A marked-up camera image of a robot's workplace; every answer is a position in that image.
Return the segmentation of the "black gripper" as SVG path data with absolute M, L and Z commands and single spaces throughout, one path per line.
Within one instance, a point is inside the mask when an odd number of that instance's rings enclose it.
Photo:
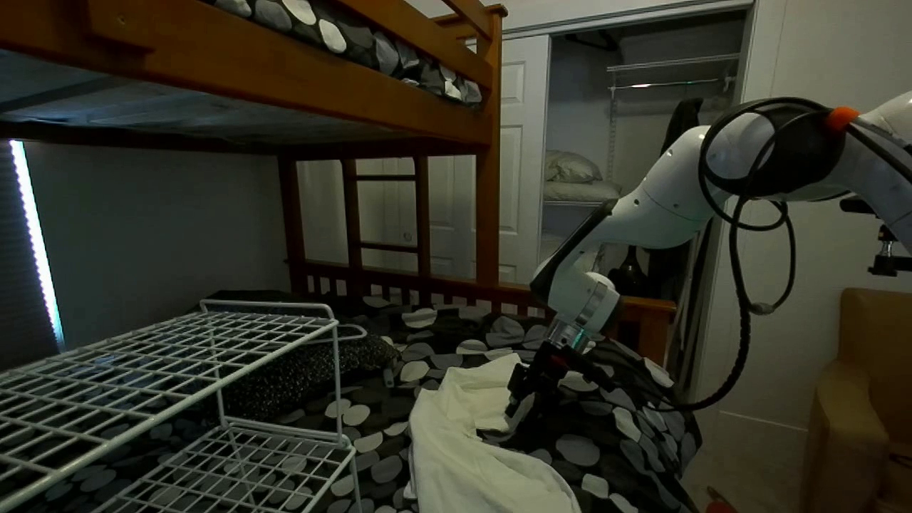
M 573 348 L 545 343 L 530 364 L 516 367 L 516 397 L 549 393 L 557 380 L 579 370 L 587 383 L 605 385 L 606 374 Z

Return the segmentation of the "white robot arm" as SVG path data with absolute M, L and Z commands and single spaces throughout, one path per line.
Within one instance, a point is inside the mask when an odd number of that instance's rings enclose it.
M 610 323 L 619 287 L 583 256 L 602 246 L 674 247 L 728 196 L 823 202 L 855 194 L 912 247 L 912 93 L 872 112 L 833 108 L 804 96 L 768 96 L 728 108 L 711 125 L 686 129 L 622 200 L 597 209 L 530 283 L 552 311 L 548 343 L 510 380 L 516 397 L 552 388 L 573 356 Z

